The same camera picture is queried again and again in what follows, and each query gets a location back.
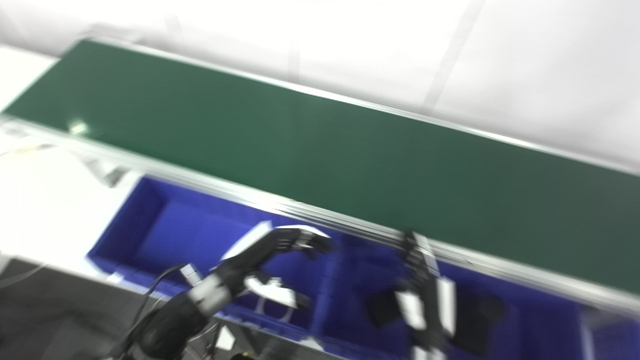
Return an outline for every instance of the gray floor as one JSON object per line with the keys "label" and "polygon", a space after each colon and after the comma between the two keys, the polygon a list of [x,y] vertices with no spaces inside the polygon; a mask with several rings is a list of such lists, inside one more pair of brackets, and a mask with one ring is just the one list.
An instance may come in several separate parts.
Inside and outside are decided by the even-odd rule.
{"label": "gray floor", "polygon": [[[34,268],[34,264],[11,260],[0,274],[0,284]],[[0,287],[0,359],[100,359],[125,334],[140,302],[141,295],[128,290],[50,268],[38,270]],[[244,352],[265,360],[338,359],[260,331],[242,329],[247,336],[238,336],[230,352],[218,350],[216,360]],[[193,341],[193,351],[184,360],[201,358],[213,333]]]}

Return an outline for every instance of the white wall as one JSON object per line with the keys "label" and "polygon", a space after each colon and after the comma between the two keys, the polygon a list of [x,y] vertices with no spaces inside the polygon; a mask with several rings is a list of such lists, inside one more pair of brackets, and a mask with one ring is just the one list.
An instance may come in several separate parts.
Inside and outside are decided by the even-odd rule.
{"label": "white wall", "polygon": [[0,0],[0,42],[107,35],[640,170],[638,19],[632,0]]}

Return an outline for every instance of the robotic hand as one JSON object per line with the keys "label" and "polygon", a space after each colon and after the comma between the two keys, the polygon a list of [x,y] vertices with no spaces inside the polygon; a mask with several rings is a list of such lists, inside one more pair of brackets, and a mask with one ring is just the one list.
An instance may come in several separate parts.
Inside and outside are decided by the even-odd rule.
{"label": "robotic hand", "polygon": [[314,259],[315,251],[330,252],[332,244],[326,234],[314,227],[273,229],[270,222],[260,223],[238,240],[222,262],[191,290],[174,296],[144,317],[129,335],[130,344],[154,359],[180,359],[187,341],[246,290],[290,307],[308,307],[309,298],[282,288],[278,281],[269,281],[260,270],[274,254],[292,250],[301,250]]}
{"label": "robotic hand", "polygon": [[455,285],[440,276],[425,236],[405,233],[402,257],[411,276],[396,290],[396,300],[404,321],[412,328],[412,359],[444,360],[455,332]]}

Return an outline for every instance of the blue plastic crate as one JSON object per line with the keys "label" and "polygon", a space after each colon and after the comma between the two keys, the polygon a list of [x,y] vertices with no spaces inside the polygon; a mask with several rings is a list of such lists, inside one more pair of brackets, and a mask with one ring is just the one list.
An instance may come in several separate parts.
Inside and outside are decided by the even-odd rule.
{"label": "blue plastic crate", "polygon": [[[275,226],[304,224],[235,202],[143,178],[104,231],[89,257],[107,272],[150,286],[165,268],[190,262],[202,272],[216,266],[222,254],[263,220]],[[284,306],[266,302],[256,314],[255,295],[238,298],[223,315],[300,340],[314,336],[325,350],[351,359],[406,359],[409,331],[402,320],[378,329],[364,301],[406,275],[396,250],[320,227],[332,237],[336,251],[308,260],[299,252],[281,254],[266,270],[310,296],[313,308],[295,310],[290,323],[279,319]],[[507,313],[496,324],[485,359],[582,359],[579,312],[575,303],[540,291],[441,264],[442,272],[479,294],[493,294]],[[187,289],[178,277],[163,281],[158,291],[174,295]],[[452,349],[449,359],[477,359]]]}
{"label": "blue plastic crate", "polygon": [[631,319],[593,330],[594,360],[640,360],[640,323]]}

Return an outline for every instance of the green conveyor belt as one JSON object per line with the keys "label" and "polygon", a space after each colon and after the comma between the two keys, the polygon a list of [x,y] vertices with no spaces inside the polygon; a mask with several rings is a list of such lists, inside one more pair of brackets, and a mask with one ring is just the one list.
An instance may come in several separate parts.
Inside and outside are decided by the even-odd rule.
{"label": "green conveyor belt", "polygon": [[129,151],[640,293],[629,174],[91,41],[5,113],[82,120]]}

